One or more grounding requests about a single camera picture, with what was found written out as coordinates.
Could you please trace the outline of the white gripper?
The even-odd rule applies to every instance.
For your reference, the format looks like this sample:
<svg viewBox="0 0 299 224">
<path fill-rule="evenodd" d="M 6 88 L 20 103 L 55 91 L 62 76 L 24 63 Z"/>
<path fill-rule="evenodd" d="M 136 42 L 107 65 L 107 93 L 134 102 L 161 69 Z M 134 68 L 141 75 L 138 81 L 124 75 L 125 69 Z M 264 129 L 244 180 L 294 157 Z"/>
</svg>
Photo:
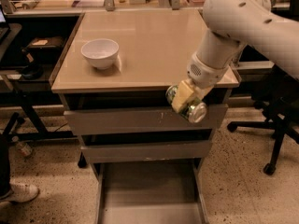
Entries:
<svg viewBox="0 0 299 224">
<path fill-rule="evenodd" d="M 199 57 L 194 53 L 187 65 L 189 79 L 182 80 L 172 101 L 173 109 L 179 113 L 195 97 L 193 83 L 198 87 L 197 96 L 203 100 L 225 75 L 230 58 L 221 56 Z"/>
</svg>

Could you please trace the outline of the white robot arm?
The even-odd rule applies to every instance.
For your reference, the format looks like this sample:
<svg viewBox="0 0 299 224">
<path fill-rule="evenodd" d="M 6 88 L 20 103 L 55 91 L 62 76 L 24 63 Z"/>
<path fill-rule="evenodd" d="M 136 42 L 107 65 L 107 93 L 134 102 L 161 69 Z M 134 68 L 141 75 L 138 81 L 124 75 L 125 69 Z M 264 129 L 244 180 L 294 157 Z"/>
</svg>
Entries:
<svg viewBox="0 0 299 224">
<path fill-rule="evenodd" d="M 299 78 L 299 22 L 272 13 L 270 0 L 206 0 L 202 17 L 207 29 L 172 101 L 176 112 L 204 98 L 246 45 Z"/>
</svg>

